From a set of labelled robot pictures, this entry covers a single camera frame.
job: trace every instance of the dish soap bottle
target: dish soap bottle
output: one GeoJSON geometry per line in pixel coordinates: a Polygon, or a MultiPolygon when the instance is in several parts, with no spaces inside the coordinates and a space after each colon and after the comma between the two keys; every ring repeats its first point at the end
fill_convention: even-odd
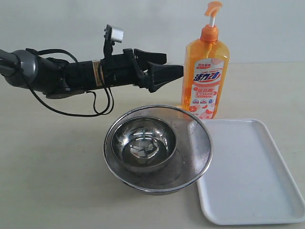
{"type": "Polygon", "coordinates": [[[201,37],[186,46],[182,88],[182,109],[200,119],[211,119],[216,115],[230,52],[218,40],[215,17],[222,3],[208,4],[205,16],[210,23],[201,32],[201,37]]]}

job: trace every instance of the white wall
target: white wall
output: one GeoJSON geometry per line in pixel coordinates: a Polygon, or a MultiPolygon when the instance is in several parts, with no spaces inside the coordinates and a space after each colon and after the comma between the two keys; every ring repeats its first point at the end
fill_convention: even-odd
{"type": "MultiPolygon", "coordinates": [[[[106,24],[123,48],[165,52],[183,63],[186,44],[208,22],[207,0],[1,0],[0,48],[62,48],[80,61],[103,58],[106,24]]],[[[223,0],[216,19],[231,62],[305,61],[304,0],[223,0]]]]}

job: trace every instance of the wire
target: wire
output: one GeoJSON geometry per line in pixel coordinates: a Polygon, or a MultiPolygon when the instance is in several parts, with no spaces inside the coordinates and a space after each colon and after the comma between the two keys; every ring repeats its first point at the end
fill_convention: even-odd
{"type": "MultiPolygon", "coordinates": [[[[77,59],[76,59],[72,54],[70,54],[69,52],[64,51],[64,54],[69,55],[71,58],[73,58],[73,60],[75,60],[76,63],[78,63],[78,62],[77,62],[77,59]]],[[[96,114],[72,114],[72,113],[67,113],[67,112],[62,112],[62,111],[56,110],[55,108],[53,108],[53,107],[47,105],[42,99],[40,99],[40,97],[36,94],[36,92],[35,92],[35,91],[33,90],[33,88],[30,86],[29,82],[28,82],[27,79],[26,79],[26,76],[25,76],[24,73],[23,73],[23,69],[22,69],[21,66],[20,66],[20,60],[19,60],[18,66],[14,65],[14,67],[15,67],[15,69],[17,69],[17,70],[20,71],[20,74],[21,74],[21,76],[22,76],[22,78],[23,78],[23,80],[24,80],[26,86],[27,86],[28,89],[31,91],[31,93],[33,94],[33,96],[34,96],[43,106],[45,106],[45,107],[48,108],[49,110],[51,110],[51,111],[53,111],[53,112],[56,112],[56,113],[58,113],[58,114],[61,114],[61,115],[66,115],[66,116],[73,116],[73,117],[98,117],[98,116],[100,116],[100,115],[107,115],[107,114],[109,114],[109,113],[113,110],[113,108],[114,108],[114,98],[113,98],[111,89],[110,89],[110,87],[107,88],[107,87],[105,86],[104,80],[102,79],[102,76],[101,76],[101,68],[102,68],[101,65],[102,65],[102,63],[99,64],[98,76],[99,76],[99,79],[100,79],[100,81],[101,81],[101,83],[102,83],[102,85],[103,85],[103,87],[104,87],[104,90],[105,90],[106,95],[107,95],[107,98],[108,98],[107,106],[106,106],[106,108],[105,108],[102,112],[98,112],[98,111],[96,110],[96,107],[95,107],[96,93],[95,93],[95,92],[91,92],[91,91],[87,91],[88,93],[93,93],[93,95],[94,95],[93,109],[94,109],[94,111],[95,111],[96,114]],[[112,100],[112,107],[111,107],[110,111],[108,111],[108,109],[109,109],[109,107],[110,107],[111,100],[112,100]]]]}

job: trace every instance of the bottle label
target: bottle label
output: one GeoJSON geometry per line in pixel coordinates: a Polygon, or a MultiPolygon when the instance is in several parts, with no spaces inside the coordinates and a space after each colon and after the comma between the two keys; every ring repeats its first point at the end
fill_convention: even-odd
{"type": "Polygon", "coordinates": [[[214,113],[224,61],[203,59],[195,63],[190,112],[200,119],[211,119],[214,113]]]}

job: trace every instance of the table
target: table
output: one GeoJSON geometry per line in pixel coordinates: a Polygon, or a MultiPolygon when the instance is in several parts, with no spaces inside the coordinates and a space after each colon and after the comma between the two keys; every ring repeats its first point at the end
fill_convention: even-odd
{"type": "MultiPolygon", "coordinates": [[[[303,196],[304,72],[304,63],[230,64],[216,116],[263,121],[303,196]]],[[[0,228],[222,228],[203,216],[196,184],[166,196],[144,195],[116,179],[103,159],[106,132],[119,116],[142,105],[179,105],[181,85],[179,79],[152,94],[113,88],[110,115],[78,118],[47,110],[30,91],[0,78],[0,228]]],[[[93,113],[91,94],[45,101],[63,111],[93,113]]],[[[97,106],[105,106],[103,90],[97,106]]]]}

